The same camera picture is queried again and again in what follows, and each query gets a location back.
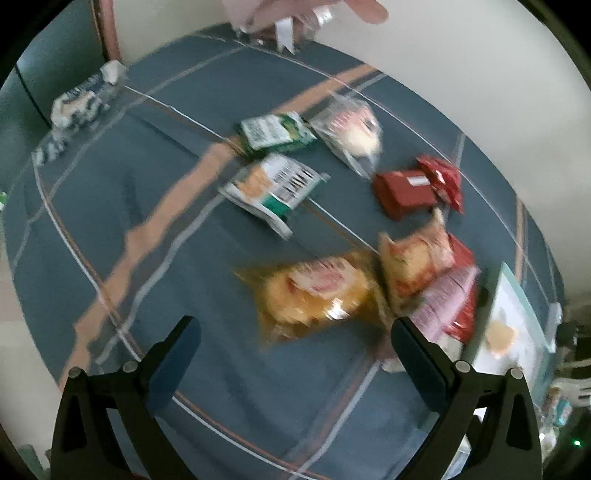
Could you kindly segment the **pink purple snack packet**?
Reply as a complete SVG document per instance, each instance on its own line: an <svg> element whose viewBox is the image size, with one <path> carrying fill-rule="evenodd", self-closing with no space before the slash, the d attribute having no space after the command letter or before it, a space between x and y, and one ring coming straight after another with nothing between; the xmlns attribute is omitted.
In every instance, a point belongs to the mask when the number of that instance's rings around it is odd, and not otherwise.
<svg viewBox="0 0 591 480"><path fill-rule="evenodd" d="M479 275L476 267L456 269L455 267L436 279L415 301L406 316L410 318L425 338L439 345L448 357L460 359L463 344L445 332L445 328L454 320L459 310L456 303L460 293L460 278L468 277L468 286Z"/></svg>

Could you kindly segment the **yellow soft bread packet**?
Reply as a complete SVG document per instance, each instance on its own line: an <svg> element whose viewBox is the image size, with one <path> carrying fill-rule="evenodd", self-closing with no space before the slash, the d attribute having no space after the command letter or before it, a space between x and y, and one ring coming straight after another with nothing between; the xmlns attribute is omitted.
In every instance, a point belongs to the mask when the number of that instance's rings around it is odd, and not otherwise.
<svg viewBox="0 0 591 480"><path fill-rule="evenodd" d="M256 302L264 341L287 342L351 320L384 330L393 320L377 255L355 249L235 272Z"/></svg>

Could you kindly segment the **round peach pastry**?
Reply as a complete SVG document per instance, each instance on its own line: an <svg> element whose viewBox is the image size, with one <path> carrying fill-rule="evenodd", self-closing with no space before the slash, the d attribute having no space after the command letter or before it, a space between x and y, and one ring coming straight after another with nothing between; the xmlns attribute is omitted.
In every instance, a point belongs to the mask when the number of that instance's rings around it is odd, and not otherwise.
<svg viewBox="0 0 591 480"><path fill-rule="evenodd" d="M485 340L489 351L497 358L506 355L516 342L519 332L502 321L489 323Z"/></svg>

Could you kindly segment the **white tray green rim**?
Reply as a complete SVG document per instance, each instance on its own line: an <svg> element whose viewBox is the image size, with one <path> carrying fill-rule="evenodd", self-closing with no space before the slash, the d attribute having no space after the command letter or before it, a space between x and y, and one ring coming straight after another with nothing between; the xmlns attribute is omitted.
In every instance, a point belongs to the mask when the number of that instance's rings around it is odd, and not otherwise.
<svg viewBox="0 0 591 480"><path fill-rule="evenodd" d="M534 404L541 405L552 381L555 355L547 350L541 324L510 267L502 263L492 270L480 294L485 301L477 308L474 334L461 358L479 373L504 374L513 367L519 368ZM489 351L485 340L493 320L519 332L511 350L500 358Z"/></svg>

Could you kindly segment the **red gold flat packet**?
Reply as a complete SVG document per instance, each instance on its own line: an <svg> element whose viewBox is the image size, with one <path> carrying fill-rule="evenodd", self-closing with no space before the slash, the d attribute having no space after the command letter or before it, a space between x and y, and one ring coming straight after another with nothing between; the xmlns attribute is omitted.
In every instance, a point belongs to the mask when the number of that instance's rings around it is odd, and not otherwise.
<svg viewBox="0 0 591 480"><path fill-rule="evenodd" d="M466 247L456 236L449 234L450 246L454 253L456 269L476 267L473 252ZM458 340L462 344L467 344L474 334L474 320L477 304L477 286L476 279L478 274L472 280L471 286L468 286L468 277L466 275L460 278L460 293L457 295L456 303L459 305L458 313L454 320L445 328L447 335Z"/></svg>

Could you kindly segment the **black power adapter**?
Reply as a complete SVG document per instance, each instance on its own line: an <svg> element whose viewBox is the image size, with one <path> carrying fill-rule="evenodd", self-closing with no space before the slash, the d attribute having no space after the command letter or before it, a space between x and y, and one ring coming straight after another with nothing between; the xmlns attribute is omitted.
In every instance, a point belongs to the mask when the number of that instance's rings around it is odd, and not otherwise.
<svg viewBox="0 0 591 480"><path fill-rule="evenodd" d="M578 342L578 326L576 323L561 323L556 331L556 345L558 348L574 350Z"/></svg>

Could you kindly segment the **white power strip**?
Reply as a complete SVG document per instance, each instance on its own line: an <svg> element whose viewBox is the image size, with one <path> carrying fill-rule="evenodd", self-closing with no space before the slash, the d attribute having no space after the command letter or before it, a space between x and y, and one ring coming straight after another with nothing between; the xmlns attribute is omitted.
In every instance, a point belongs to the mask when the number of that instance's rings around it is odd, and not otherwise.
<svg viewBox="0 0 591 480"><path fill-rule="evenodd" d="M546 348L550 353L557 350L556 335L558 327L562 324L563 309L559 302L553 302L549 305L548 318L544 330Z"/></svg>

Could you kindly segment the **orange bread snack packet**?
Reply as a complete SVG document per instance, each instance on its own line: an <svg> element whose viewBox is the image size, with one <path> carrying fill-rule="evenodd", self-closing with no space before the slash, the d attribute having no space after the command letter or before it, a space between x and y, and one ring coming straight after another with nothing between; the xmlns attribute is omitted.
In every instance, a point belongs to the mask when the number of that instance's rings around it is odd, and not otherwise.
<svg viewBox="0 0 591 480"><path fill-rule="evenodd" d="M435 207L426 225L393 240L379 234L379 254L391 309L401 314L413 298L455 264L442 210Z"/></svg>

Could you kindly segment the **red crinkled snack packet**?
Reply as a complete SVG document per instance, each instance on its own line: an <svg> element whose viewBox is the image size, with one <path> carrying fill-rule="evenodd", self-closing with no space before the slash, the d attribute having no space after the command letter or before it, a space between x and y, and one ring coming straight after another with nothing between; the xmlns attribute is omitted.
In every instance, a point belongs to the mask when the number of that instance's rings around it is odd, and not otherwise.
<svg viewBox="0 0 591 480"><path fill-rule="evenodd" d="M462 176L459 169L447 160L432 155L421 155L417 163L437 196L453 210L464 213Z"/></svg>

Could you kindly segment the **dark red box snack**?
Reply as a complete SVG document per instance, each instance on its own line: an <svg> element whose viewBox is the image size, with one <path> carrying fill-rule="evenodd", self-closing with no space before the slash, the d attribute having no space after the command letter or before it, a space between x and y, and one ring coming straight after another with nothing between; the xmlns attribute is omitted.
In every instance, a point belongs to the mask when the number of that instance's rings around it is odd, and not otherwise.
<svg viewBox="0 0 591 480"><path fill-rule="evenodd" d="M376 174L373 188L386 215L397 221L408 214L430 209L438 204L430 180L420 170Z"/></svg>

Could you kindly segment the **green white cracker packet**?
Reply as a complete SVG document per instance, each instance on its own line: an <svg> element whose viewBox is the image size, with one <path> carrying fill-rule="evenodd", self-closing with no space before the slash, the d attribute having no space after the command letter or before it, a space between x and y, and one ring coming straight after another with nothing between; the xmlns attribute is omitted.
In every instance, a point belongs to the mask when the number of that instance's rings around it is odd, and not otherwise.
<svg viewBox="0 0 591 480"><path fill-rule="evenodd" d="M293 234L287 224L291 213L329 179L329 174L318 173L293 158L271 153L236 173L219 188L219 193L266 222L281 239L287 240Z"/></svg>

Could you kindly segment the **blue plaid tablecloth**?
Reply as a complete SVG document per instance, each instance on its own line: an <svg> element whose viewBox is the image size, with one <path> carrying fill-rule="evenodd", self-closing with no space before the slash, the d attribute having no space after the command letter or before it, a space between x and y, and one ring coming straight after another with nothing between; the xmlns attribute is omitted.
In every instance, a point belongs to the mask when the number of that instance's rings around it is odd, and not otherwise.
<svg viewBox="0 0 591 480"><path fill-rule="evenodd" d="M384 170L435 154L462 171L463 214L448 225L483 273L509 266L537 319L563 301L562 275L532 216L487 156L393 78L321 44L295 57L239 43L228 26L177 40L129 68L99 125L53 162L28 167L4 214L14 286L48 370L108 372L191 315L202 342L162 412L201 479L392 479L424 439L409 377L384 372L379 332L361 321L264 346L245 267L294 262L404 237L370 183L322 143L297 159L329 181L290 218L294 234L219 188L242 162L219 142L242 119L314 116L332 92L366 100L384 131Z"/></svg>

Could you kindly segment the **blue white tissue pack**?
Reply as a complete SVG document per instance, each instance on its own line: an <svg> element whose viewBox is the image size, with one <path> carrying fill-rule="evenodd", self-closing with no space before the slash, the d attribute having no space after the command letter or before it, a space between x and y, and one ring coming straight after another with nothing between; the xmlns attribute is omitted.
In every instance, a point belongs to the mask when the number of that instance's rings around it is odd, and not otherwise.
<svg viewBox="0 0 591 480"><path fill-rule="evenodd" d="M35 166L61 156L81 130L94 128L118 96L127 78L127 68L110 60L78 86L57 97L50 112L51 130L31 154Z"/></svg>

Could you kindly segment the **clear bun package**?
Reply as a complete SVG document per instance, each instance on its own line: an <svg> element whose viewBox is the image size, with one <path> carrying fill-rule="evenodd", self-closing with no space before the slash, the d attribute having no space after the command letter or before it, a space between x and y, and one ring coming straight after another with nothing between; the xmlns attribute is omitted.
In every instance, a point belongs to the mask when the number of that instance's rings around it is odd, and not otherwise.
<svg viewBox="0 0 591 480"><path fill-rule="evenodd" d="M383 150L383 130L367 102L334 94L310 125L349 169L366 179L374 176Z"/></svg>

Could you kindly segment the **dark green snack packet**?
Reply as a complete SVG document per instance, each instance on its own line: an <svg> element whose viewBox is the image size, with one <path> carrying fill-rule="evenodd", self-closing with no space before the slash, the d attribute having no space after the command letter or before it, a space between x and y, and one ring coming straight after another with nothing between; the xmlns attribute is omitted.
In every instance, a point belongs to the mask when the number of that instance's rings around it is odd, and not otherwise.
<svg viewBox="0 0 591 480"><path fill-rule="evenodd" d="M236 127L245 153L254 158L303 149L317 140L297 112L267 114L242 120Z"/></svg>

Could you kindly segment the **teal chair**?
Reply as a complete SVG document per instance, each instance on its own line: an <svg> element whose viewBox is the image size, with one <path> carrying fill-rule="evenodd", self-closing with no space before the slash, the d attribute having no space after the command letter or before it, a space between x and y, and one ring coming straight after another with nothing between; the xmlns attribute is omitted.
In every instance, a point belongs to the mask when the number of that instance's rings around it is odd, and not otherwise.
<svg viewBox="0 0 591 480"><path fill-rule="evenodd" d="M38 33L1 85L1 157L26 154L49 130L53 100L106 61L97 1L72 1Z"/></svg>

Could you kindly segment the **pink paper flower bouquet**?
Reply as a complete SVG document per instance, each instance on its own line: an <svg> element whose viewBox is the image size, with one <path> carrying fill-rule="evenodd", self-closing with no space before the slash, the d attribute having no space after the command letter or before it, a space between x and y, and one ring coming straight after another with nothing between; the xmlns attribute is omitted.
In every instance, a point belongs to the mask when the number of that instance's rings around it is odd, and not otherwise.
<svg viewBox="0 0 591 480"><path fill-rule="evenodd" d="M301 43L315 39L318 31L334 18L332 6L345 4L356 17L369 24L389 18L387 8L375 0L223 0L224 12L239 39L253 46L266 46L278 53L294 54Z"/></svg>

